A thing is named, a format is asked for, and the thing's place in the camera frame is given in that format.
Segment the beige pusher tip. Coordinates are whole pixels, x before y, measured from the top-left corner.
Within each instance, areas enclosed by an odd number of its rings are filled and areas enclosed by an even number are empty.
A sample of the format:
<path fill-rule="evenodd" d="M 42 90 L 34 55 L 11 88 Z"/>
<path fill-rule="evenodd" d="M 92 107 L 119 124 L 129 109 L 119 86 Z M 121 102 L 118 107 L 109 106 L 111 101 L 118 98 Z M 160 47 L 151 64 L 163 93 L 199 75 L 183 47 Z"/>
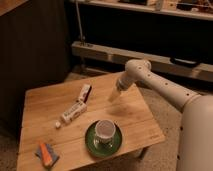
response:
<path fill-rule="evenodd" d="M 118 90 L 118 89 L 113 89 L 109 98 L 108 98 L 108 101 L 109 102 L 113 102 L 114 100 L 116 100 L 119 96 L 121 95 L 121 91 Z"/>

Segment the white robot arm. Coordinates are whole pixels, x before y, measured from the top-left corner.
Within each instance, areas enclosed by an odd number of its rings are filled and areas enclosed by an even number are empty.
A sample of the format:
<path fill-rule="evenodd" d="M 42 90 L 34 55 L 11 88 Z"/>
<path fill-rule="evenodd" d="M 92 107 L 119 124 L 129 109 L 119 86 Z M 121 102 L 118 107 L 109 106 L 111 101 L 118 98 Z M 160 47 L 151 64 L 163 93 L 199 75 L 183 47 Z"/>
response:
<path fill-rule="evenodd" d="M 156 91 L 182 113 L 176 171 L 213 171 L 213 95 L 201 95 L 153 73 L 148 60 L 129 60 L 109 100 L 136 82 Z"/>

